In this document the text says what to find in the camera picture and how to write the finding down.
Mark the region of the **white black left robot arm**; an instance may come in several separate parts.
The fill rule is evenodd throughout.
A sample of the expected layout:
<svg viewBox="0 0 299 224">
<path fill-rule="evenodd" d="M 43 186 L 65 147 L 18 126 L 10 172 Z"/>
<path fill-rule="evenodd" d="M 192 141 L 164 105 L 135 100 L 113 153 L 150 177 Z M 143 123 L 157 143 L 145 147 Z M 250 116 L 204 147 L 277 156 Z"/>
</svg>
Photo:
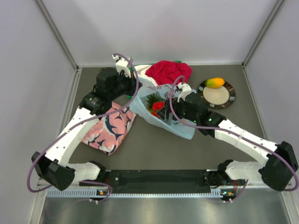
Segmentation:
<svg viewBox="0 0 299 224">
<path fill-rule="evenodd" d="M 35 152 L 32 155 L 29 172 L 36 171 L 40 178 L 60 191 L 74 182 L 103 184 L 106 174 L 101 171 L 99 164 L 94 161 L 70 164 L 70 157 L 94 125 L 128 106 L 112 111 L 112 101 L 122 95 L 135 98 L 141 86 L 135 67 L 101 69 L 93 90 L 84 96 L 65 129 L 41 153 Z"/>
</svg>

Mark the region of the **plastic pineapple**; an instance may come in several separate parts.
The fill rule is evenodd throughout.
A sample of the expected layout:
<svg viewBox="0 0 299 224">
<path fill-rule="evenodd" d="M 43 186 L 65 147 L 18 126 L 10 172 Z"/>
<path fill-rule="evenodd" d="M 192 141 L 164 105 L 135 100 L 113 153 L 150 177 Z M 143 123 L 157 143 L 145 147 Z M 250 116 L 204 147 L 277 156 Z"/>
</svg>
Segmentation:
<svg viewBox="0 0 299 224">
<path fill-rule="evenodd" d="M 152 106 L 156 102 L 162 102 L 163 99 L 160 97 L 159 93 L 153 93 L 147 96 L 146 99 L 146 108 L 147 109 L 152 109 Z"/>
</svg>

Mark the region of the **yellow green mango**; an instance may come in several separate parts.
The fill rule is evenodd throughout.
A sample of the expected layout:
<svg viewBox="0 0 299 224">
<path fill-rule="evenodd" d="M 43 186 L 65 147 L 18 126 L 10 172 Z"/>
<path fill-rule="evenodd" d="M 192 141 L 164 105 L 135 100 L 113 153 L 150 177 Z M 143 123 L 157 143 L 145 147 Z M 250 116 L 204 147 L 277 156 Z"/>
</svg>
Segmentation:
<svg viewBox="0 0 299 224">
<path fill-rule="evenodd" d="M 210 78 L 207 79 L 205 82 L 206 87 L 213 88 L 213 89 L 218 89 L 222 87 L 224 84 L 225 84 L 225 80 L 221 77 Z"/>
</svg>

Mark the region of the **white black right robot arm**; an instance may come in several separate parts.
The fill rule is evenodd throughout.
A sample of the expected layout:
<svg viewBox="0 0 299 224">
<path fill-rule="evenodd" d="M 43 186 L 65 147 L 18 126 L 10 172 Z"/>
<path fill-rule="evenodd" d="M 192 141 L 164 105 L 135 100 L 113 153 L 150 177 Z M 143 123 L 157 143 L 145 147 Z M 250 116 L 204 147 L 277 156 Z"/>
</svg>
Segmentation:
<svg viewBox="0 0 299 224">
<path fill-rule="evenodd" d="M 249 133 L 225 116 L 210 111 L 199 94 L 191 93 L 184 99 L 167 99 L 156 109 L 156 113 L 162 119 L 172 115 L 173 119 L 184 125 L 187 120 L 191 121 L 189 127 L 226 142 L 254 159 L 252 162 L 226 160 L 220 164 L 218 179 L 222 184 L 244 179 L 263 182 L 276 191 L 287 191 L 287 185 L 294 179 L 292 190 L 298 189 L 296 171 L 299 165 L 290 143 L 275 143 Z"/>
</svg>

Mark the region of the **red bell pepper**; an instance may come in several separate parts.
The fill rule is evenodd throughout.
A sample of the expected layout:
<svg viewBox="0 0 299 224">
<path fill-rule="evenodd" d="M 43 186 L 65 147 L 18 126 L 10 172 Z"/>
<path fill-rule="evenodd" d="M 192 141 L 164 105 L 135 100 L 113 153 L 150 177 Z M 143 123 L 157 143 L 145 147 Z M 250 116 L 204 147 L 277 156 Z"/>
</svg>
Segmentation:
<svg viewBox="0 0 299 224">
<path fill-rule="evenodd" d="M 157 112 L 158 112 L 159 110 L 161 110 L 163 107 L 164 107 L 164 102 L 163 102 L 163 101 L 155 102 L 155 103 L 152 105 L 152 115 L 155 116 L 155 117 L 158 117 Z"/>
</svg>

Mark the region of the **light blue cartoon plastic bag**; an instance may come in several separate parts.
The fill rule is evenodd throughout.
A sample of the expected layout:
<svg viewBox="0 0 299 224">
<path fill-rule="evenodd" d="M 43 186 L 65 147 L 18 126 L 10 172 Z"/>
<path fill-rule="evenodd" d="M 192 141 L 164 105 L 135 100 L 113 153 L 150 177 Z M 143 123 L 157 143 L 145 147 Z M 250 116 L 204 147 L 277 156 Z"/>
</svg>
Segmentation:
<svg viewBox="0 0 299 224">
<path fill-rule="evenodd" d="M 195 133 L 194 128 L 185 126 L 176 120 L 163 121 L 160 118 L 153 116 L 151 109 L 146 108 L 146 99 L 150 94 L 159 93 L 160 97 L 164 101 L 168 99 L 171 84 L 155 86 L 152 82 L 143 78 L 139 78 L 139 82 L 142 83 L 142 87 L 138 90 L 137 95 L 131 102 L 129 106 L 130 110 L 154 126 L 163 128 L 179 137 L 188 140 L 192 139 Z"/>
</svg>

